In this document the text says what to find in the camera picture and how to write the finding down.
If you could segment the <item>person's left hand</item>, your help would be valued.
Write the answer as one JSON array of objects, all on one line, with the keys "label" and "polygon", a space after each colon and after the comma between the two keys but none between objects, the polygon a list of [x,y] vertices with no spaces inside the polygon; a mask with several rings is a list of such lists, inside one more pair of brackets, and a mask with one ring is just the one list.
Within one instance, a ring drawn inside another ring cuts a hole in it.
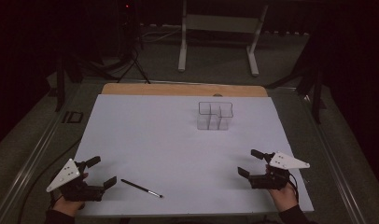
[{"label": "person's left hand", "polygon": [[81,207],[84,207],[85,203],[82,201],[72,202],[67,201],[63,195],[61,195],[58,200],[53,205],[52,209],[58,211],[70,217],[74,217]]}]

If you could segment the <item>metal floor rail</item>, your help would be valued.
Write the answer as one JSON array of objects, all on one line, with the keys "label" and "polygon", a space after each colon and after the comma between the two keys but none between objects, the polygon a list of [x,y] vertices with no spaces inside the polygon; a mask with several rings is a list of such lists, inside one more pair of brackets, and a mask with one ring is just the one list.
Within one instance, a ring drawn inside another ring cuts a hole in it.
[{"label": "metal floor rail", "polygon": [[339,191],[339,194],[345,206],[345,210],[347,211],[352,224],[367,224],[361,209],[358,207],[358,202],[355,199],[355,196],[340,167],[340,163],[337,161],[333,153],[332,146],[328,141],[328,137],[326,136],[322,126],[316,122],[312,115],[312,103],[310,97],[308,95],[299,95],[299,99],[302,107],[305,109],[307,118],[310,120],[311,124],[316,130],[316,135],[322,145],[321,151],[327,161],[331,176],[334,179],[334,183],[337,187],[337,190]]},{"label": "metal floor rail", "polygon": [[80,89],[75,84],[66,90],[60,112],[52,97],[43,97],[0,143],[0,224],[17,221],[35,179],[76,146],[79,136],[58,128]]}]

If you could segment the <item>white table sheet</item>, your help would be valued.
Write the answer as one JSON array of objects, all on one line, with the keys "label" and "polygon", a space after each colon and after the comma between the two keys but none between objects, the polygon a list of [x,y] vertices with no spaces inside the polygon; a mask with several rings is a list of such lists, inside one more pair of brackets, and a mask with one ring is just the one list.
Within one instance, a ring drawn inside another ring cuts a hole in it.
[{"label": "white table sheet", "polygon": [[[227,131],[197,129],[199,97],[107,95],[97,97],[76,158],[100,156],[87,179],[119,182],[84,217],[248,215],[272,212],[264,189],[252,189],[237,168],[263,173],[250,151],[291,147],[269,97],[231,97]],[[158,198],[120,180],[163,195]]]}]

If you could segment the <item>wooden table board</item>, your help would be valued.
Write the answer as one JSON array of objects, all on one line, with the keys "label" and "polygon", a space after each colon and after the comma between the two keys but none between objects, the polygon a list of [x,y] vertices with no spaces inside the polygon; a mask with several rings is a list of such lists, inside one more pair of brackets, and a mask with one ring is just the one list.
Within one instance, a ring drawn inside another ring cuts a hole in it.
[{"label": "wooden table board", "polygon": [[267,97],[261,86],[233,86],[212,84],[139,84],[108,83],[102,94],[120,95],[173,95],[173,96],[215,96],[226,97]]}]

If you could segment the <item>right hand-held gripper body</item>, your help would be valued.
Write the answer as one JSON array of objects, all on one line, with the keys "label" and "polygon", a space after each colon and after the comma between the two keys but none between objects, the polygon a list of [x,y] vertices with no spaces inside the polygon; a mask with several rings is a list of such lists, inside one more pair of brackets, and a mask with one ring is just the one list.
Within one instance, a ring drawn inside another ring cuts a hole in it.
[{"label": "right hand-held gripper body", "polygon": [[283,152],[264,153],[268,172],[264,175],[251,175],[249,183],[253,189],[281,189],[290,179],[290,169],[309,168],[310,164],[300,161]]}]

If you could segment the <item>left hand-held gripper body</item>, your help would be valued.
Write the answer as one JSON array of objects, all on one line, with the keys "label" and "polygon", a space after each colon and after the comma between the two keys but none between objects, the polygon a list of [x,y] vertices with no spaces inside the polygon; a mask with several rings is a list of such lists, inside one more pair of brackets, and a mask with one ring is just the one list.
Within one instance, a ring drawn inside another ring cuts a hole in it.
[{"label": "left hand-held gripper body", "polygon": [[67,201],[100,202],[105,193],[104,187],[89,186],[84,181],[85,161],[69,159],[63,168],[51,180],[46,192],[58,189]]}]

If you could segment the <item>clear acrylic organizer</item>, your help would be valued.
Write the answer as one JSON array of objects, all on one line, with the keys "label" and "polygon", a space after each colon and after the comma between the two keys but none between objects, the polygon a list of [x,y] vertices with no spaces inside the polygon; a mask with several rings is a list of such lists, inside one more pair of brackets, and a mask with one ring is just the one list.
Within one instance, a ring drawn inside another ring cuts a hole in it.
[{"label": "clear acrylic organizer", "polygon": [[197,129],[227,131],[233,119],[230,102],[200,102],[198,104]]}]

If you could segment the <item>black pen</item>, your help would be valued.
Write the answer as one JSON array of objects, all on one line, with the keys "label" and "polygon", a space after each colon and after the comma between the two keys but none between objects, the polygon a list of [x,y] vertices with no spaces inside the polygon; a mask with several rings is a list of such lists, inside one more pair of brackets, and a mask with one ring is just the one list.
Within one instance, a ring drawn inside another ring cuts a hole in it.
[{"label": "black pen", "polygon": [[152,190],[150,190],[150,189],[146,189],[146,188],[144,188],[144,187],[141,187],[141,186],[139,186],[139,185],[136,185],[135,183],[130,182],[130,181],[128,181],[128,180],[121,179],[120,181],[121,181],[122,183],[125,183],[125,184],[131,186],[131,187],[134,187],[134,188],[140,189],[140,190],[142,190],[142,191],[144,191],[144,192],[147,192],[147,193],[149,193],[149,194],[151,194],[151,195],[154,195],[154,196],[156,196],[156,197],[158,197],[158,198],[163,198],[163,195],[161,195],[161,194],[159,194],[159,193],[157,193],[157,192],[154,192],[154,191],[152,191]]}]

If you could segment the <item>black rectangular frame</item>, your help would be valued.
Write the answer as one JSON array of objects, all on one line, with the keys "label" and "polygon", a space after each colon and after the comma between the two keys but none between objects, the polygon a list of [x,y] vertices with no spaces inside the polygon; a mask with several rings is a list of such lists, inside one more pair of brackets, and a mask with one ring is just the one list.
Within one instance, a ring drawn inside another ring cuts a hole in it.
[{"label": "black rectangular frame", "polygon": [[84,114],[77,111],[66,111],[63,116],[62,123],[80,123]]}]

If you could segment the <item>white metal stand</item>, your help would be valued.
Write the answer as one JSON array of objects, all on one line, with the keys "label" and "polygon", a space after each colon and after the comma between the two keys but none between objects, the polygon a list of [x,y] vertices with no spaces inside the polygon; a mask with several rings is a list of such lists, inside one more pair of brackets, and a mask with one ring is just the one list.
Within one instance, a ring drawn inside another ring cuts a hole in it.
[{"label": "white metal stand", "polygon": [[181,17],[181,46],[177,67],[177,70],[179,72],[184,72],[186,70],[188,50],[187,31],[202,30],[213,32],[252,34],[253,41],[246,47],[246,55],[248,58],[251,75],[253,77],[257,77],[260,74],[256,61],[255,49],[258,44],[261,28],[268,11],[268,5],[263,5],[261,7],[260,14],[257,18],[189,14],[187,11],[187,6],[188,0],[183,0]]}]

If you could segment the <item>person's right hand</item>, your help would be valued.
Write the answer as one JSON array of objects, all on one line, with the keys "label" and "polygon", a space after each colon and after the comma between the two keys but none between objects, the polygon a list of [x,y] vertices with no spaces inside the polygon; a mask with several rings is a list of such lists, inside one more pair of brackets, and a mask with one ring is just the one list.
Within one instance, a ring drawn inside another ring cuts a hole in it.
[{"label": "person's right hand", "polygon": [[281,189],[269,189],[274,205],[278,212],[284,212],[299,204],[296,190],[287,183]]}]

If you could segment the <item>black tripod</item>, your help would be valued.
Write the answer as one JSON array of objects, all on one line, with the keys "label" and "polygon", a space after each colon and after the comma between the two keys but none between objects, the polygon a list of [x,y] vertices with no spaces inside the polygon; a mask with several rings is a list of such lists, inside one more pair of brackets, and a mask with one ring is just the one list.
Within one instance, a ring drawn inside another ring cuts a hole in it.
[{"label": "black tripod", "polygon": [[138,60],[139,52],[137,48],[144,48],[138,14],[138,1],[116,0],[116,4],[119,27],[118,57],[125,66],[125,70],[119,76],[118,82],[121,82],[132,68],[136,68],[145,82],[149,84],[148,76]]}]

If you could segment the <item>black stand leg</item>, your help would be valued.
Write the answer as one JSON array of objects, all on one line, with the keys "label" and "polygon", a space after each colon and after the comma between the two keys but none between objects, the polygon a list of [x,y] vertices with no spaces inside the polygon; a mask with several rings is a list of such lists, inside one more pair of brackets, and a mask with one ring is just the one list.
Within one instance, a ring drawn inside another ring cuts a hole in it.
[{"label": "black stand leg", "polygon": [[59,112],[64,104],[65,100],[65,86],[64,86],[64,67],[63,67],[63,57],[59,56],[57,58],[57,87],[56,87],[56,94],[57,94],[57,105],[55,108],[56,112]]},{"label": "black stand leg", "polygon": [[315,74],[315,86],[314,86],[314,95],[313,95],[313,104],[312,104],[312,115],[316,123],[320,122],[319,108],[320,108],[320,102],[321,102],[322,77],[323,77],[323,74],[320,71],[317,71]]}]

